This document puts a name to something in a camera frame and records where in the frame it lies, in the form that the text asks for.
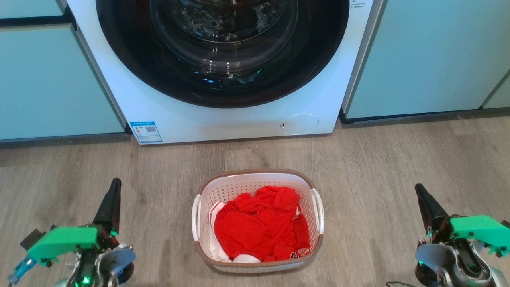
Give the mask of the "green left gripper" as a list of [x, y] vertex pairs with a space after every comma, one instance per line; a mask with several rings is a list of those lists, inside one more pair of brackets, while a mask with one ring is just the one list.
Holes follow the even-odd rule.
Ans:
[[38, 263], [58, 261], [58, 257], [80, 250], [103, 250], [118, 245], [114, 239], [120, 232], [122, 181], [113, 178], [91, 226], [56, 227], [45, 233], [27, 251]]

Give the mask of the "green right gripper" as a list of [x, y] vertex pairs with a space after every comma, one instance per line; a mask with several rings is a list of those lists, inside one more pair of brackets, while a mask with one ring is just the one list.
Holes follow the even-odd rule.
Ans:
[[430, 243], [454, 240], [477, 240], [496, 256], [507, 256], [510, 247], [509, 222], [498, 222], [490, 216], [450, 217], [423, 184], [415, 184], [422, 222]]

